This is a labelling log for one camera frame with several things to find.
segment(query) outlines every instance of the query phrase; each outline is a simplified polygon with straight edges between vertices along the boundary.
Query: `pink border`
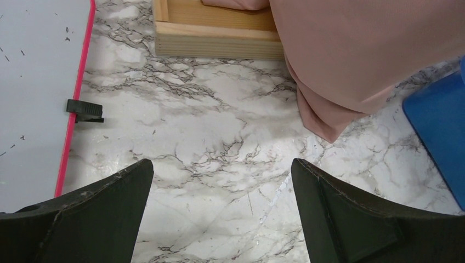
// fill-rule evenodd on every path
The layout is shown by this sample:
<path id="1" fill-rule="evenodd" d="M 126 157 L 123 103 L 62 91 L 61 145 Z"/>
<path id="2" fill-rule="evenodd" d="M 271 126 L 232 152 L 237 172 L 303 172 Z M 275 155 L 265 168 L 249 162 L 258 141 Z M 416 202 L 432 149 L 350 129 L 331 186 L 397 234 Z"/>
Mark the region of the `pink border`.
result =
<path id="1" fill-rule="evenodd" d="M 84 46 L 81 53 L 81 61 L 79 69 L 77 70 L 76 85 L 74 87 L 73 99 L 78 100 L 81 94 L 82 78 L 84 77 L 84 69 L 86 68 L 87 52 L 89 51 L 90 36 L 92 35 L 92 26 L 94 25 L 95 17 L 95 0 L 90 0 L 89 19 L 87 20 L 86 35 L 84 37 Z M 68 157 L 70 155 L 71 139 L 74 130 L 74 121 L 76 114 L 71 113 L 68 120 L 68 129 L 66 131 L 65 145 L 63 147 L 63 154 L 61 156 L 60 170 L 58 172 L 58 179 L 55 186 L 55 197 L 61 196 L 63 190 L 63 183 L 65 181 L 66 166 L 68 165 Z"/>

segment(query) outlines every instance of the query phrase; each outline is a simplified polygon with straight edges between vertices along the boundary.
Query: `blue bin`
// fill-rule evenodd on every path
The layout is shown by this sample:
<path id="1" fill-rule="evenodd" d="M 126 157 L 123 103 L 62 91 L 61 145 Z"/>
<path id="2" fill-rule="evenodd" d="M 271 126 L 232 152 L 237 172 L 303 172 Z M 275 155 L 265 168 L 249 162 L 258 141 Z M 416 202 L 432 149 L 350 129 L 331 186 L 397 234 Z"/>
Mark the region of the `blue bin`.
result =
<path id="1" fill-rule="evenodd" d="M 465 210 L 465 57 L 456 72 L 406 98 L 405 115 Z"/>

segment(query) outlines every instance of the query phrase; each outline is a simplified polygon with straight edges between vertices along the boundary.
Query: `white marble countertop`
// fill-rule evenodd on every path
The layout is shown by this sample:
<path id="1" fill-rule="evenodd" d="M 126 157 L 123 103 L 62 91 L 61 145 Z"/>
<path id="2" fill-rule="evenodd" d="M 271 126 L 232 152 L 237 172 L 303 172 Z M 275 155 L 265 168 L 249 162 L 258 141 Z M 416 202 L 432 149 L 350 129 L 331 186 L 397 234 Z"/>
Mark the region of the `white marble countertop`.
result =
<path id="1" fill-rule="evenodd" d="M 391 201 L 460 212 L 401 109 L 456 64 L 401 83 L 328 144 L 303 128 L 284 63 L 157 58 L 150 1 L 97 9 L 81 99 L 104 105 L 105 123 L 76 125 L 64 191 L 153 161 L 134 263 L 309 262 L 294 158 Z"/>

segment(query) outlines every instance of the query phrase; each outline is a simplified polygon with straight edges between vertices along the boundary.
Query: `wooden tray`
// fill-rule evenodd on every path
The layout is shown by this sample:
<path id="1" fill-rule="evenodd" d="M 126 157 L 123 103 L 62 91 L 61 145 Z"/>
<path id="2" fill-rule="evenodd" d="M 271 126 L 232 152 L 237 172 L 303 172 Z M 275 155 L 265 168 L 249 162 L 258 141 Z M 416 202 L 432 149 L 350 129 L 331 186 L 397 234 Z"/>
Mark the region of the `wooden tray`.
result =
<path id="1" fill-rule="evenodd" d="M 270 9 L 209 7 L 201 0 L 154 0 L 155 50 L 160 56 L 282 60 Z"/>

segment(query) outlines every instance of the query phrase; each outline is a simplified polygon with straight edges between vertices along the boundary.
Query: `black plastic clip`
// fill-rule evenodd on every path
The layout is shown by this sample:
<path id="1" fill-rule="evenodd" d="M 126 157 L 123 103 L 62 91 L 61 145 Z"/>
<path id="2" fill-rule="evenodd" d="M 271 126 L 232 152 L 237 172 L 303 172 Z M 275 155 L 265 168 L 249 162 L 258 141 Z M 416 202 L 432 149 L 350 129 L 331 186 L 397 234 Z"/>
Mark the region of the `black plastic clip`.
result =
<path id="1" fill-rule="evenodd" d="M 68 100 L 66 112 L 75 113 L 78 122 L 104 122 L 102 118 L 102 105 L 85 102 L 81 100 Z"/>

